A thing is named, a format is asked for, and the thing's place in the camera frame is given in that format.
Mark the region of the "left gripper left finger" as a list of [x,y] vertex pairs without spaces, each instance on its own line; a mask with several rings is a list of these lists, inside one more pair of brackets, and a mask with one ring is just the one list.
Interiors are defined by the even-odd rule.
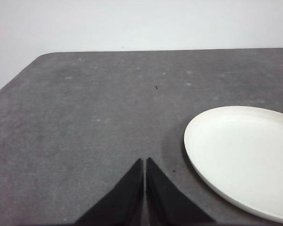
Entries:
[[143,201],[143,160],[138,159],[115,187],[84,213],[77,224],[130,224]]

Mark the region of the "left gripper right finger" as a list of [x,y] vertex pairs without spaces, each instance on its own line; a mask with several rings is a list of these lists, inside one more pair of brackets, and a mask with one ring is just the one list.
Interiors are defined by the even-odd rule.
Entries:
[[146,192],[162,224],[215,223],[172,183],[151,158],[146,160]]

